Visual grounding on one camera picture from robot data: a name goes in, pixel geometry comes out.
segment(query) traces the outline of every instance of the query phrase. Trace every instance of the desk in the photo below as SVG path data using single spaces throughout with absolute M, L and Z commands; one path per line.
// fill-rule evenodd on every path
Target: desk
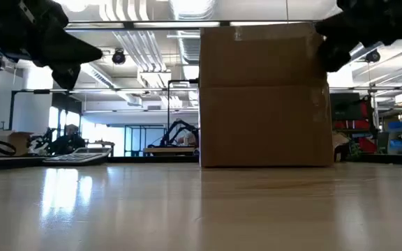
M 0 169 L 36 167 L 43 165 L 46 157 L 0 157 Z
M 112 142 L 94 142 L 94 143 L 87 143 L 87 147 L 88 145 L 101 145 L 102 147 L 105 146 L 111 146 L 111 154 L 110 157 L 114 157 L 114 146 L 116 144 L 112 143 Z
M 0 251 L 402 247 L 402 165 L 108 167 L 0 172 Z
M 193 155 L 194 150 L 195 147 L 151 147 L 144 149 L 144 155 Z

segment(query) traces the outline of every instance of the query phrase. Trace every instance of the metal pole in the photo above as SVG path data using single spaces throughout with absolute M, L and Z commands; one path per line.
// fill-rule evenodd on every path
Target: metal pole
M 171 80 L 168 82 L 167 86 L 167 131 L 170 129 L 170 84 Z
M 142 126 L 139 125 L 139 151 L 137 154 L 140 153 L 141 148 L 142 148 Z
M 65 125 L 64 125 L 64 135 L 66 136 L 66 124 L 68 123 L 68 110 L 69 110 L 69 91 L 66 92 L 66 100 L 64 104 L 64 113 L 65 113 Z
M 144 148 L 146 148 L 146 147 L 148 147 L 147 146 L 147 128 L 144 128 L 144 133 L 145 133 L 145 136 L 144 136 Z
M 131 136 L 131 147 L 130 147 L 131 154 L 130 154 L 130 156 L 133 157 L 133 128 L 130 127 L 130 129 L 131 129 L 131 134 L 130 134 L 130 136 Z
M 12 91 L 12 95 L 10 97 L 10 115 L 8 118 L 8 129 L 13 129 L 13 110 L 15 109 L 15 96 L 17 95 L 18 91 Z
M 126 125 L 124 126 L 124 157 L 126 156 Z

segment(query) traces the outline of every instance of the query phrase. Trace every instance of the metal frame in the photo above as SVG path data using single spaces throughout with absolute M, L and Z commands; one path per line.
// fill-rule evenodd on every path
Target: metal frame
M 180 83 L 180 82 L 196 82 L 196 79 L 174 79 L 168 82 L 167 88 L 119 88 L 115 89 L 115 91 L 167 91 L 167 129 L 170 127 L 170 112 L 174 109 L 170 109 L 170 93 L 171 91 L 196 91 L 198 88 L 171 88 L 172 83 Z M 401 91 L 402 86 L 351 86 L 351 87 L 330 87 L 331 91 L 368 91 L 371 93 L 375 93 L 377 91 Z M 68 96 L 71 93 L 100 93 L 102 91 L 112 91 L 112 89 L 74 89 L 72 91 L 65 89 L 22 89 L 19 91 L 12 91 L 10 97 L 10 115 L 9 115 L 9 126 L 8 129 L 13 129 L 13 112 L 15 108 L 15 97 L 18 93 L 33 93 L 33 94 L 51 94 L 51 93 L 66 93 Z M 378 110 L 389 110 L 389 109 L 398 109 L 402 110 L 402 107 L 376 107 L 375 111 Z
M 130 141 L 131 141 L 131 149 L 127 150 L 126 149 L 126 129 L 130 128 L 131 129 L 131 135 L 130 135 Z M 161 125 L 125 125 L 124 126 L 124 157 L 126 157 L 126 153 L 129 152 L 138 152 L 139 154 L 142 153 L 144 150 L 143 148 L 146 147 L 147 144 L 147 129 L 148 130 L 163 130 L 163 135 L 167 131 L 166 127 L 163 127 Z M 134 151 L 133 150 L 133 131 L 134 130 L 139 130 L 139 151 Z M 142 147 L 142 130 L 144 130 L 144 146 Z
M 55 93 L 56 91 L 53 91 L 51 89 L 38 89 L 38 90 L 28 90 L 28 89 L 23 89 L 23 90 L 18 90 L 18 91 L 12 91 L 10 95 L 10 114 L 9 114 L 9 121 L 8 121 L 8 129 L 12 130 L 13 129 L 13 115 L 14 115 L 14 109 L 15 109 L 15 98 L 18 93 L 33 93 L 33 94 L 41 94 L 41 95 L 50 95 L 52 93 Z M 62 91 L 66 94 L 66 105 L 65 105 L 65 113 L 66 115 L 68 114 L 68 106 L 69 106 L 69 97 L 70 97 L 70 91 L 64 90 Z M 59 125 L 60 125 L 60 116 L 61 116 L 61 111 L 63 109 L 59 109 Z M 82 122 L 82 115 L 80 114 L 80 124 Z M 59 134 L 59 129 L 57 128 L 57 137 L 60 135 Z
M 320 20 L 166 20 L 166 21 L 90 21 L 69 22 L 67 32 L 81 31 L 193 31 L 217 26 L 287 24 Z

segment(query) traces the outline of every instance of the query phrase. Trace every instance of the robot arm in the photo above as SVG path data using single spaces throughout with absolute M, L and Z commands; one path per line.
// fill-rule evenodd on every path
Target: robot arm
M 183 127 L 183 128 L 180 128 L 180 129 L 177 131 L 177 133 L 174 134 L 174 136 L 172 137 L 172 139 L 169 139 L 169 138 L 170 138 L 170 133 L 171 133 L 171 132 L 174 130 L 174 128 L 176 128 L 178 125 L 183 125 L 184 127 Z M 178 134 L 179 134 L 180 132 L 182 132 L 183 130 L 189 130 L 191 133 L 193 133 L 193 134 L 195 135 L 196 141 L 199 142 L 199 140 L 198 140 L 198 129 L 197 129 L 195 126 L 193 126 L 193 125 L 191 125 L 191 124 L 189 124 L 189 123 L 187 123 L 187 122 L 185 122 L 185 121 L 182 121 L 181 119 L 177 119 L 175 122 L 173 122 L 173 124 L 170 126 L 170 128 L 168 129 L 168 131 L 164 134 L 164 136 L 163 136 L 163 138 L 162 138 L 161 143 L 159 144 L 159 146 L 167 146 L 167 145 L 173 143 L 173 141 L 176 139 L 176 137 L 178 136 Z
M 402 39 L 402 0 L 337 0 L 337 5 L 343 12 L 315 26 L 326 37 L 318 50 L 326 71 L 336 72 L 348 63 L 359 43 L 389 46 Z
M 102 52 L 64 31 L 69 23 L 53 0 L 0 0 L 0 70 L 2 57 L 17 63 L 33 61 L 49 66 L 64 89 L 73 89 L 80 65 L 102 57 Z

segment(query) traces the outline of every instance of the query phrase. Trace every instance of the cardboard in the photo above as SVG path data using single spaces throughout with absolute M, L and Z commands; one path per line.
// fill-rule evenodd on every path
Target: cardboard
M 15 154 L 15 156 L 21 156 L 27 153 L 27 143 L 32 134 L 33 133 L 31 132 L 14 132 L 11 130 L 0 130 L 0 141 L 12 144 L 17 149 L 17 153 Z M 0 147 L 3 150 L 12 151 L 5 146 Z
M 201 36 L 203 167 L 329 166 L 326 72 L 311 24 L 221 27 Z
M 322 37 L 309 23 L 210 28 L 201 40 L 200 88 L 308 85 L 327 78 L 315 55 Z
M 201 89 L 201 165 L 332 164 L 329 101 L 322 95 L 326 90 L 326 86 Z

